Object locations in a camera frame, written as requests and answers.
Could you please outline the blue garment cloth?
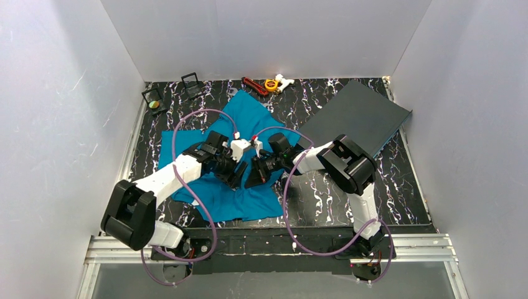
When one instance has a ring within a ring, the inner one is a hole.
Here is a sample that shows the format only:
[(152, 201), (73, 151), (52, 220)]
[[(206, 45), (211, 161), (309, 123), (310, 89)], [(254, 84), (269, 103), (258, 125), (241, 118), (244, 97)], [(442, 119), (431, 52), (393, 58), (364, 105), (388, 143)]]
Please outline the blue garment cloth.
[[(258, 133), (266, 151), (271, 150), (268, 139), (275, 133), (284, 134), (291, 145), (297, 144), (300, 139), (296, 133), (284, 130), (284, 125), (276, 121), (271, 113), (247, 92), (238, 91), (224, 106), (223, 111), (224, 114), (209, 126), (210, 130), (232, 137), (233, 127), (236, 126), (241, 138), (246, 140)], [(176, 136), (173, 136), (171, 131), (162, 132), (158, 167), (165, 167), (171, 163), (173, 154), (181, 154), (191, 145), (204, 141), (207, 135), (200, 130), (179, 130)], [(279, 217), (283, 211), (271, 187), (281, 178), (283, 172), (282, 169), (275, 171), (266, 184), (248, 189), (230, 189), (212, 173), (190, 182), (189, 187), (204, 203), (215, 222)]]

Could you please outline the round colourful brooch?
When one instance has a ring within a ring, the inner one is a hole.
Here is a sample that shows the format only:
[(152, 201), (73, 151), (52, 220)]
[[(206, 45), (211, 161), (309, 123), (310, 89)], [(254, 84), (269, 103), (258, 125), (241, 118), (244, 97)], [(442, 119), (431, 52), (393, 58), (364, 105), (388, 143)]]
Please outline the round colourful brooch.
[(150, 109), (155, 110), (158, 107), (159, 107), (159, 101), (153, 100), (153, 101), (149, 102), (149, 108)]

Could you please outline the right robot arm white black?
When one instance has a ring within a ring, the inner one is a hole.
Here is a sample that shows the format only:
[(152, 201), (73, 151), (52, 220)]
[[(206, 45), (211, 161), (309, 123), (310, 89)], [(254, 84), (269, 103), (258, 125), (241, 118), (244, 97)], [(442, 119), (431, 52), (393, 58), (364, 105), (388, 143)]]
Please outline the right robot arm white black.
[(353, 245), (355, 249), (367, 255), (380, 243), (383, 233), (377, 221), (374, 199), (377, 163), (369, 153), (346, 135), (339, 135), (333, 141), (311, 149), (291, 145), (282, 133), (268, 138), (270, 151), (262, 149), (256, 136), (253, 140), (257, 155), (251, 159), (246, 188), (271, 181), (272, 173), (279, 170), (295, 176), (325, 171), (346, 193), (354, 213), (354, 233), (359, 236)]

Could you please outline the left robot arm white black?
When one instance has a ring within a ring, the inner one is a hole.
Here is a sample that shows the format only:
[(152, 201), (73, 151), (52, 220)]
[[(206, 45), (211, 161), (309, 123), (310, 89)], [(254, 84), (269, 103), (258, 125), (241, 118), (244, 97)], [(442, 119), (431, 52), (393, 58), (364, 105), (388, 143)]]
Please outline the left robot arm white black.
[(133, 250), (146, 245), (175, 249), (184, 239), (175, 225), (156, 220), (156, 208), (169, 196), (205, 174), (212, 173), (228, 187), (239, 187), (247, 163), (243, 154), (251, 142), (235, 134), (212, 131), (205, 141), (191, 145), (167, 166), (145, 178), (118, 181), (101, 220), (101, 229)]

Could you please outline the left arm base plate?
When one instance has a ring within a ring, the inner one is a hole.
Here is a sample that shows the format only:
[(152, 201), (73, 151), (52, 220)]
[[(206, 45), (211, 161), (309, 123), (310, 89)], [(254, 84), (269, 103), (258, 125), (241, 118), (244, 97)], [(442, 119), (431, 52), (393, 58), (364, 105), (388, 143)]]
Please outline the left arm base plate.
[(194, 237), (188, 231), (184, 231), (184, 235), (179, 245), (170, 249), (168, 247), (159, 247), (159, 252), (156, 249), (151, 250), (152, 260), (174, 260), (174, 257), (179, 259), (196, 259), (204, 256), (212, 248), (211, 236)]

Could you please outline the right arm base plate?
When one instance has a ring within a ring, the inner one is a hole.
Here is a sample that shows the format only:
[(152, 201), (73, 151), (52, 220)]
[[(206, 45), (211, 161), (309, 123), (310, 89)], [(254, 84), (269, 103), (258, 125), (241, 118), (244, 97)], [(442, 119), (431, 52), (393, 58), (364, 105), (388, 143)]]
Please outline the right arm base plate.
[(382, 261), (387, 262), (397, 256), (391, 239), (383, 233), (376, 234), (369, 240), (359, 237), (350, 247), (334, 255), (336, 260), (359, 259), (352, 262), (352, 274), (360, 281), (376, 281), (382, 277)]

